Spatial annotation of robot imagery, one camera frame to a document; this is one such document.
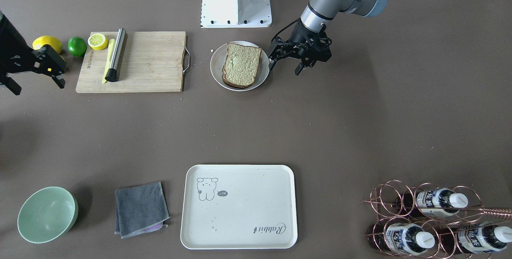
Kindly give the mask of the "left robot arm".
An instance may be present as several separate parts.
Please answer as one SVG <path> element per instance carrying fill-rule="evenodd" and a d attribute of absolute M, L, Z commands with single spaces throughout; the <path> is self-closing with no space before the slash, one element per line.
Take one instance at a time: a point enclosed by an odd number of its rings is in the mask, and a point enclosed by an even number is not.
<path fill-rule="evenodd" d="M 327 62 L 331 56 L 331 38 L 327 27 L 339 13 L 374 18 L 381 14 L 388 0 L 309 0 L 302 14 L 288 24 L 293 27 L 287 40 L 277 32 L 270 41 L 269 53 L 262 66 L 272 72 L 276 63 L 286 58 L 299 60 L 294 73 L 299 75 L 318 61 Z"/>

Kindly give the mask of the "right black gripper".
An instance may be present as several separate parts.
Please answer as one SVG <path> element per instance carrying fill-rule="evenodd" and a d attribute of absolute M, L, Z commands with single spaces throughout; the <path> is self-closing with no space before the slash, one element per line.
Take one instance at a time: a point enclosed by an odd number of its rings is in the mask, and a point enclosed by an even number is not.
<path fill-rule="evenodd" d="M 66 62 L 48 44 L 39 50 L 30 48 L 22 35 L 1 13 L 0 22 L 0 85 L 18 96 L 22 88 L 9 74 L 34 72 L 52 78 L 60 89 L 66 81 L 62 75 L 66 72 Z"/>

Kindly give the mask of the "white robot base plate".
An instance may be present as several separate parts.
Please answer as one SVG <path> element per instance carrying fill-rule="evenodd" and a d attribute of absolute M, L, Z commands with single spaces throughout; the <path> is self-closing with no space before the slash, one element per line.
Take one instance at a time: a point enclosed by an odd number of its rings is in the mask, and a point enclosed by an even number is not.
<path fill-rule="evenodd" d="M 266 28 L 271 24 L 270 0 L 202 0 L 201 28 Z"/>

